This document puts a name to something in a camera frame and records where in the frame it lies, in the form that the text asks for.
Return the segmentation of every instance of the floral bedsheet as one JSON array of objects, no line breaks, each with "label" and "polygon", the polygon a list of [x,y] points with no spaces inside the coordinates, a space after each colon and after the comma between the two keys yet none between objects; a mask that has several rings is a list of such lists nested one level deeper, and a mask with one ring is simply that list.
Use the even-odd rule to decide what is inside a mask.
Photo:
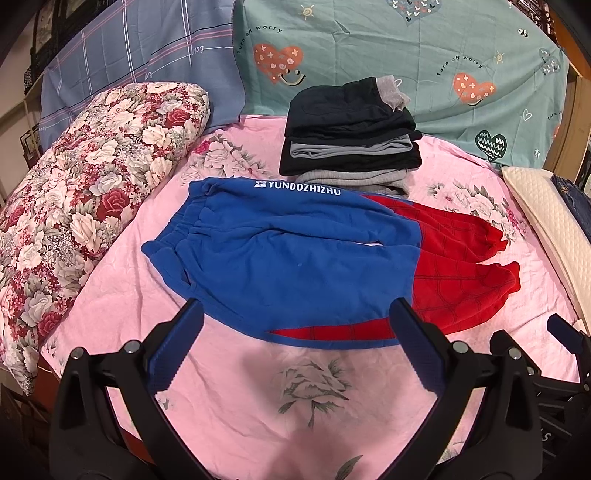
[{"label": "floral bedsheet", "polygon": [[198,85],[107,90],[8,198],[0,212],[0,359],[25,393],[33,391],[40,343],[208,117]]},{"label": "floral bedsheet", "polygon": [[[277,176],[285,118],[248,116],[204,137],[188,163],[141,206],[95,267],[67,318],[42,349],[61,374],[69,352],[115,351],[171,319],[184,300],[169,290],[140,246],[154,239],[187,197],[187,182],[216,174]],[[411,200],[481,216],[511,244],[490,262],[520,263],[521,291],[490,321],[449,335],[487,352],[507,330],[550,377],[574,380],[573,357],[551,337],[552,313],[576,315],[540,244],[501,178],[485,161],[433,137],[419,141],[423,165],[409,175]],[[134,427],[119,393],[121,425]],[[478,410],[474,395],[445,454],[457,453]],[[327,351],[268,343],[205,318],[171,387],[157,401],[199,460],[218,478],[378,478],[424,420],[426,392],[400,346]]]}]

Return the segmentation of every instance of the picture frame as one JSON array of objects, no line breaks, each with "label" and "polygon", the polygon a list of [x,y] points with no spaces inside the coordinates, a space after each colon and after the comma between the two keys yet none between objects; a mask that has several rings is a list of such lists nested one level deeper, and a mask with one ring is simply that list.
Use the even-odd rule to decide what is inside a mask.
[{"label": "picture frame", "polygon": [[35,125],[32,131],[28,130],[21,136],[21,146],[27,166],[31,169],[39,161],[40,155],[43,155],[39,137],[39,124]]}]

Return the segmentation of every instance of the pink bedsheet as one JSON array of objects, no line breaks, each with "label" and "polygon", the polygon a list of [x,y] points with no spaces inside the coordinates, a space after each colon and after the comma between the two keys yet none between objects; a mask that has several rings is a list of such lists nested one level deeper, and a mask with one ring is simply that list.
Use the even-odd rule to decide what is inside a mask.
[{"label": "pink bedsheet", "polygon": [[[183,299],[164,285],[140,246],[155,238],[183,203],[187,181],[276,173],[284,127],[285,118],[249,116],[216,131],[213,142],[198,150],[209,155],[193,154],[144,202],[42,348],[59,374],[74,347],[83,345],[90,353],[115,351],[126,340],[145,338],[154,325],[177,313]],[[545,375],[575,380],[574,358],[545,328],[552,313],[570,323],[575,313],[503,181],[484,161],[442,140],[425,137],[420,149],[424,163],[410,175],[411,200],[494,222],[511,242],[490,262],[506,265],[516,260],[521,265],[521,291],[489,322],[449,338],[487,352],[494,331],[505,329]],[[308,380],[304,386],[314,398],[300,398],[298,374]],[[112,398],[121,425],[134,432],[118,392]],[[375,479],[434,402],[399,346],[360,351],[295,348],[249,338],[210,317],[171,388],[157,399],[214,475],[241,480],[329,480],[346,462],[354,464],[351,480]],[[447,453],[461,448],[479,399],[473,395]]]}]

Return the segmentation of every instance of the navy blue fabric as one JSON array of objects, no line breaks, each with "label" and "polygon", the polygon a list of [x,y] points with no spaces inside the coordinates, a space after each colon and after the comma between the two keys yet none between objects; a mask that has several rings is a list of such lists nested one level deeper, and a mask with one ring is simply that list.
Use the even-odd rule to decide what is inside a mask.
[{"label": "navy blue fabric", "polygon": [[591,200],[570,180],[552,175],[552,183],[591,242]]},{"label": "navy blue fabric", "polygon": [[287,181],[206,179],[160,235],[142,246],[166,284],[249,336],[315,348],[376,341],[302,340],[272,333],[388,317],[413,297],[417,222],[355,192]]}]

